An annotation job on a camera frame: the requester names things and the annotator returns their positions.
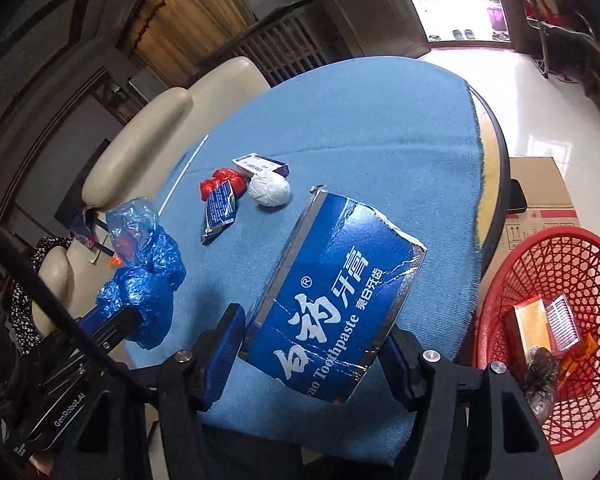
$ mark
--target orange box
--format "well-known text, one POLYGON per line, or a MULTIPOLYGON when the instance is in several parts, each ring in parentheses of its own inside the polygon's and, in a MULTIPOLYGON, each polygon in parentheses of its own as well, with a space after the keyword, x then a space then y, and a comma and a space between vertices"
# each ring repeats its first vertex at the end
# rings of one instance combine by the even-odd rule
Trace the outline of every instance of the orange box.
POLYGON ((549 322, 540 296, 515 305, 504 318, 507 338, 512 350, 510 363, 518 377, 531 362, 531 350, 544 347, 551 351, 549 322))

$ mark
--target cream leather chair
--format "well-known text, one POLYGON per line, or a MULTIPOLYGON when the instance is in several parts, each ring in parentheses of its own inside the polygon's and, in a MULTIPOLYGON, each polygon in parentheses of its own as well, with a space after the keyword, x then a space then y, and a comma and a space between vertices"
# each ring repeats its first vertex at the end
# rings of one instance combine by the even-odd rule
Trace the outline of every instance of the cream leather chair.
MULTIPOLYGON (((188 90, 166 90, 142 108, 100 156, 84 183, 82 199, 102 219, 107 210, 132 198, 155 200, 191 145, 269 88, 250 60, 236 57, 188 90)), ((112 248, 106 231, 96 227, 96 236, 112 248)), ((67 251, 49 251, 38 274, 70 314, 78 317, 93 308, 97 291, 114 273, 109 256, 95 254, 74 240, 67 251)), ((33 321, 43 336, 54 329, 35 303, 33 321)))

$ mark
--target tile floor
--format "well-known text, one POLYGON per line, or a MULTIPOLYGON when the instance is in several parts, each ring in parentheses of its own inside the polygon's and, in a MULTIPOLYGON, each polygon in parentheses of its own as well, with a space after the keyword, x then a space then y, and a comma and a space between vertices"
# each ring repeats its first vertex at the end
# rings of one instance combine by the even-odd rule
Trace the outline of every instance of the tile floor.
MULTIPOLYGON (((600 114, 582 86, 545 80, 508 50, 437 49, 421 59, 465 78, 493 109, 510 156, 552 156, 580 225, 600 236, 600 114)), ((600 468, 600 428, 557 456, 564 480, 590 480, 600 468)))

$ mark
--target doorway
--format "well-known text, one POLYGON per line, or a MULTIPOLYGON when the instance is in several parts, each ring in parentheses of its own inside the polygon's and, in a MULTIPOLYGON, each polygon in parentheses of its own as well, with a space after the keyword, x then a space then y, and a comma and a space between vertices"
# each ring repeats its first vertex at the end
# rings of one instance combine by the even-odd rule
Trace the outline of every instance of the doorway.
POLYGON ((436 43, 509 46, 500 0, 412 0, 431 46, 436 43))
POLYGON ((352 57, 426 54, 429 44, 411 0, 316 0, 352 57))

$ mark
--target white foil ball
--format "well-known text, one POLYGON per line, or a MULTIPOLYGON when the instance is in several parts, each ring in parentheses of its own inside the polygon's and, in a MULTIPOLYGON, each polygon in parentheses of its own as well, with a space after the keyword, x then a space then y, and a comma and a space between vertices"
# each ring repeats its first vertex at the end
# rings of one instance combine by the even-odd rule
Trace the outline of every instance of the white foil ball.
POLYGON ((261 205, 277 207, 289 202, 291 186, 282 175, 267 171, 253 175, 249 184, 249 195, 261 205))

